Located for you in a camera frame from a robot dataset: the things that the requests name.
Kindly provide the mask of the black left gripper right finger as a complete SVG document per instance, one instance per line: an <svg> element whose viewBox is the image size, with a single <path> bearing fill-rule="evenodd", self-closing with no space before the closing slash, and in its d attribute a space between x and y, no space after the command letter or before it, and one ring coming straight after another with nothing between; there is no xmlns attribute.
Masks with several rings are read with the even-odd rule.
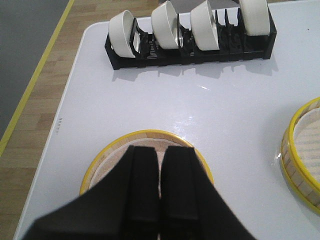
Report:
<svg viewBox="0 0 320 240"><path fill-rule="evenodd" d="M162 240L253 240L191 147L170 146L161 166Z"/></svg>

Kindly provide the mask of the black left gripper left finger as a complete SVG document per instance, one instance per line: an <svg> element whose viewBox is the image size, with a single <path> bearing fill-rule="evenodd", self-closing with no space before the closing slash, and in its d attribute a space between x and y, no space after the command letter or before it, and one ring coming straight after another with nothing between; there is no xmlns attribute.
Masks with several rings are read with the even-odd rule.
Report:
<svg viewBox="0 0 320 240"><path fill-rule="evenodd" d="M153 147L129 146L113 169L67 205L36 219L25 240L156 240L159 163Z"/></svg>

